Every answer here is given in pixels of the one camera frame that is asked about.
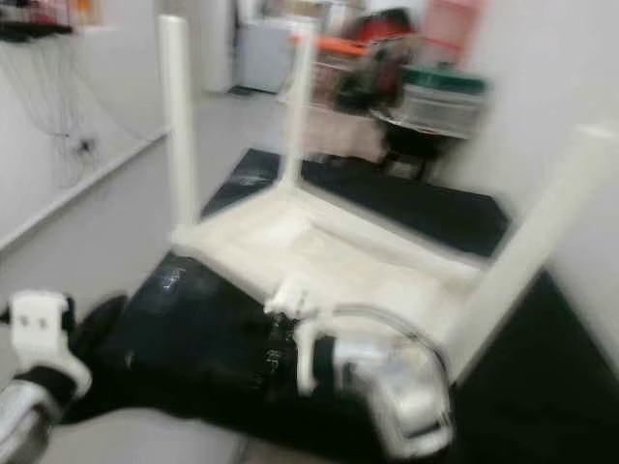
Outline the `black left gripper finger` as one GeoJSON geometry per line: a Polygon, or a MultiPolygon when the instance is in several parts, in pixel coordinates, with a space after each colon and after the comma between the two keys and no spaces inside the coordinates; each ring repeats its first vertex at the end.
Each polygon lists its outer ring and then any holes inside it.
{"type": "Polygon", "coordinates": [[[106,337],[111,328],[119,321],[129,303],[130,297],[124,293],[112,295],[101,301],[92,309],[92,336],[106,337]]]}

